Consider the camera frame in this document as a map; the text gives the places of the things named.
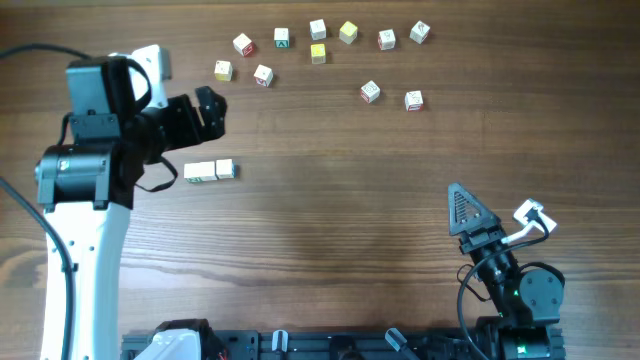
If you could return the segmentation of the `block with J and A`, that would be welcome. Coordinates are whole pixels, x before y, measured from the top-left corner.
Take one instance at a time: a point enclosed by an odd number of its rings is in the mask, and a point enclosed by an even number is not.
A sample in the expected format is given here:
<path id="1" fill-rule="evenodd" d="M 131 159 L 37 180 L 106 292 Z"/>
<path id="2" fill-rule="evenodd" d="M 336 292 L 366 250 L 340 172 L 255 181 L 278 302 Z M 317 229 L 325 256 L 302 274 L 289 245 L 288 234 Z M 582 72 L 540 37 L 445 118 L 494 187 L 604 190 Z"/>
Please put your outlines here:
<path id="1" fill-rule="evenodd" d="M 184 179 L 189 183 L 201 182 L 200 164 L 187 163 L 184 165 Z"/>

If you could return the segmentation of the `block with seven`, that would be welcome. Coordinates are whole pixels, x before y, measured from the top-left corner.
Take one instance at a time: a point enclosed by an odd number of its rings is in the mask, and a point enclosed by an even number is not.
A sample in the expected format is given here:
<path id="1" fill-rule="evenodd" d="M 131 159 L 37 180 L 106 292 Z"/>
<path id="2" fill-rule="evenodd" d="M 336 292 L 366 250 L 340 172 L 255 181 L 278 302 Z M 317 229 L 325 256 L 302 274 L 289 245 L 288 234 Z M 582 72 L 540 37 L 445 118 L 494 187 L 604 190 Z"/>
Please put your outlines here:
<path id="1" fill-rule="evenodd" d="M 235 163 L 232 159 L 219 159 L 215 162 L 216 177 L 219 180 L 236 177 Z"/>

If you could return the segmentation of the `block with number eight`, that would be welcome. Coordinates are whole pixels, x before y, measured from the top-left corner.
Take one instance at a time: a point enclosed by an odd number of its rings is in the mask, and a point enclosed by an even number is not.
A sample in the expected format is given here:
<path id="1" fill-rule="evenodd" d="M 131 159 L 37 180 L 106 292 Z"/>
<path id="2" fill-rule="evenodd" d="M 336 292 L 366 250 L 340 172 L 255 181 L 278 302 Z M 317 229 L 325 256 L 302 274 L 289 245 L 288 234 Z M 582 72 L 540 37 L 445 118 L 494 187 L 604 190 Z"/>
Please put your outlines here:
<path id="1" fill-rule="evenodd" d="M 370 80 L 366 84 L 364 84 L 360 89 L 361 97 L 368 103 L 374 102 L 381 93 L 380 87 L 373 81 Z"/>

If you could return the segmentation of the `block red side top row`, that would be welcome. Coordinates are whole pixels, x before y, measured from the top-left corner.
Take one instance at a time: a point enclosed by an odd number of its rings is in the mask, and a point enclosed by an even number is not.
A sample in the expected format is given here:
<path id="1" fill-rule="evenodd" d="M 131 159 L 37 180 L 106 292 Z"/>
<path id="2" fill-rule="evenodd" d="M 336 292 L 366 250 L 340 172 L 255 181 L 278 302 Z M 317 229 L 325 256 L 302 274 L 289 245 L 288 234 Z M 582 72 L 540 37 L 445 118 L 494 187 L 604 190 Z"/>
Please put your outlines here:
<path id="1" fill-rule="evenodd" d="M 378 45 L 381 51 L 395 48 L 396 37 L 393 29 L 381 30 L 378 34 Z"/>

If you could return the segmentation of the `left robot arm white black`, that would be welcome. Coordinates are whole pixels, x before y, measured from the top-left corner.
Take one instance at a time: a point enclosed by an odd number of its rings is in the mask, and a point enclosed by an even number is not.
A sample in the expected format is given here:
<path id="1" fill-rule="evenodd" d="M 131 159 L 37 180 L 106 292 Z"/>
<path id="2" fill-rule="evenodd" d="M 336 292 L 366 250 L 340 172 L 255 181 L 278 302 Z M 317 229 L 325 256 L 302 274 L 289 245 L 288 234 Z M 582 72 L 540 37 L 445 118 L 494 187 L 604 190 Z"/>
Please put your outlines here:
<path id="1" fill-rule="evenodd" d="M 72 110 L 63 121 L 70 144 L 49 147 L 35 168 L 44 208 L 48 270 L 41 347 L 44 359 L 118 355 L 119 269 L 147 165 L 164 153 L 225 133 L 227 103 L 210 87 L 153 102 L 159 83 L 137 61 L 103 56 L 66 69 Z"/>

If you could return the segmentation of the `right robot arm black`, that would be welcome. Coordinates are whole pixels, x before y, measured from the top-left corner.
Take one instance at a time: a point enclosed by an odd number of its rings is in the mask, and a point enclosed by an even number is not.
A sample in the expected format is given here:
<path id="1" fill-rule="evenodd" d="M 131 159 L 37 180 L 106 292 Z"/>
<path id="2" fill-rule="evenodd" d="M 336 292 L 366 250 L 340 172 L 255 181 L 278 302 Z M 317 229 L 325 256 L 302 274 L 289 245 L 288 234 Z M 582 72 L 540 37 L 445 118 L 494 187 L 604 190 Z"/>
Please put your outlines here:
<path id="1" fill-rule="evenodd" d="M 547 240 L 557 227 L 544 206 L 526 200 L 515 212 L 522 229 L 508 235 L 501 219 L 459 183 L 448 186 L 449 234 L 457 236 L 460 251 L 472 260 L 460 281 L 457 317 L 474 359 L 563 359 L 560 321 L 566 279 L 543 263 L 520 265 L 514 252 Z M 474 332 L 465 322 L 462 302 L 476 278 L 484 284 L 496 317 L 477 320 Z"/>

